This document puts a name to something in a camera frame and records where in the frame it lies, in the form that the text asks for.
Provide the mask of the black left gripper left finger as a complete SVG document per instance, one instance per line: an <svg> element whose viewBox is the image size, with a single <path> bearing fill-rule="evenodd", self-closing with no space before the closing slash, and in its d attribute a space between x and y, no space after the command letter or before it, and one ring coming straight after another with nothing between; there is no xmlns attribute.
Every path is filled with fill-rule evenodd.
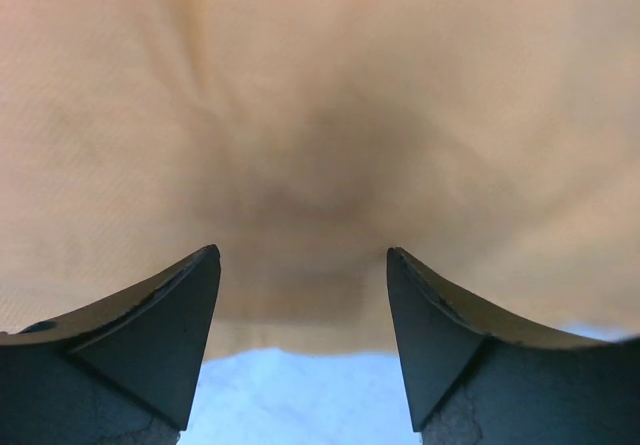
<svg viewBox="0 0 640 445"><path fill-rule="evenodd" d="M177 443L220 274L209 245L99 301L2 333L2 443Z"/></svg>

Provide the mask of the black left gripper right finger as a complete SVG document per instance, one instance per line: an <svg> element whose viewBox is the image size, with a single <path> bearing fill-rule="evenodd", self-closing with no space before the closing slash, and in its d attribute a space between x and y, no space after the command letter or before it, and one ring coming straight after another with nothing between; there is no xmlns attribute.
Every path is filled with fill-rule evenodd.
<svg viewBox="0 0 640 445"><path fill-rule="evenodd" d="M639 440L639 341L511 313L392 248L387 289L413 429L426 444Z"/></svg>

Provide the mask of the yellow pillowcase with blue lining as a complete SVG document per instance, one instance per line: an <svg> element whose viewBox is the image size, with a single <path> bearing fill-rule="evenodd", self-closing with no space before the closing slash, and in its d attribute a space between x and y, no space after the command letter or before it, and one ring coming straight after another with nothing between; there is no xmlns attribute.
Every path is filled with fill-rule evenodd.
<svg viewBox="0 0 640 445"><path fill-rule="evenodd" d="M1 326L216 244L209 357L395 346L387 250L639 329L639 0L1 0Z"/></svg>

